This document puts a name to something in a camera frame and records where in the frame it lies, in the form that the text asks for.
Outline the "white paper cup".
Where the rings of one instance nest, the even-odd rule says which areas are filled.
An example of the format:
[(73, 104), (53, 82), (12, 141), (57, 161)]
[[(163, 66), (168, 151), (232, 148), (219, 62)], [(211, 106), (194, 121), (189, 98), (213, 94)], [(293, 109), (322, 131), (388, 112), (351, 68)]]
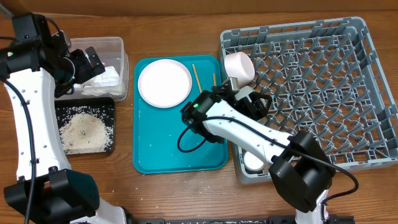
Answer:
[(248, 151), (243, 155), (243, 163), (246, 172), (249, 174), (260, 174), (265, 168), (264, 163)]

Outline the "white round plate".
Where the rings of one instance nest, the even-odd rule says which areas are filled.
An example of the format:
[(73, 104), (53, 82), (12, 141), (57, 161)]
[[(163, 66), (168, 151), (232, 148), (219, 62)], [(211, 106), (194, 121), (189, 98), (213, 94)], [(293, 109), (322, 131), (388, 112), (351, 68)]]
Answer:
[(148, 64), (137, 84), (144, 101), (157, 108), (171, 108), (182, 103), (192, 89), (192, 76), (187, 67), (172, 59)]

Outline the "grey bowl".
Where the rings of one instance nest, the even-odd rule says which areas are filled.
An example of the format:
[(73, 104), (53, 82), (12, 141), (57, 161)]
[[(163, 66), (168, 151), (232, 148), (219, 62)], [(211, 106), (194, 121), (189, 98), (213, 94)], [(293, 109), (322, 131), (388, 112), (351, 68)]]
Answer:
[(237, 109), (263, 110), (269, 108), (269, 100), (256, 92), (252, 87), (245, 86), (235, 94)]

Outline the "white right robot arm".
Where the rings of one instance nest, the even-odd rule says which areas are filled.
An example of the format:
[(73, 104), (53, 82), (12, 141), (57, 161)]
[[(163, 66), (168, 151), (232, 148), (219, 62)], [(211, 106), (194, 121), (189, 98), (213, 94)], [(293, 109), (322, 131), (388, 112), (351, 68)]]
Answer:
[(259, 159), (277, 193), (296, 210), (295, 223), (354, 223), (352, 217), (328, 214), (326, 205), (357, 191), (356, 177), (332, 164), (306, 131), (291, 135), (259, 123), (271, 101), (269, 95), (243, 91), (237, 78), (228, 78), (202, 91), (180, 112), (187, 129), (205, 141), (229, 140)]

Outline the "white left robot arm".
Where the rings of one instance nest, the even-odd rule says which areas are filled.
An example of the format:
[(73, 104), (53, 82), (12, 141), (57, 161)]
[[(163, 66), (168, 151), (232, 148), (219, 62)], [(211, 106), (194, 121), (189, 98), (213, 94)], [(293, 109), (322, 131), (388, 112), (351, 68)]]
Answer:
[(9, 94), (19, 158), (6, 203), (26, 223), (134, 223), (122, 207), (103, 200), (94, 178), (74, 171), (64, 153), (55, 99), (104, 72), (94, 48), (70, 50), (53, 20), (27, 13), (12, 18), (14, 37), (1, 50), (1, 81)]

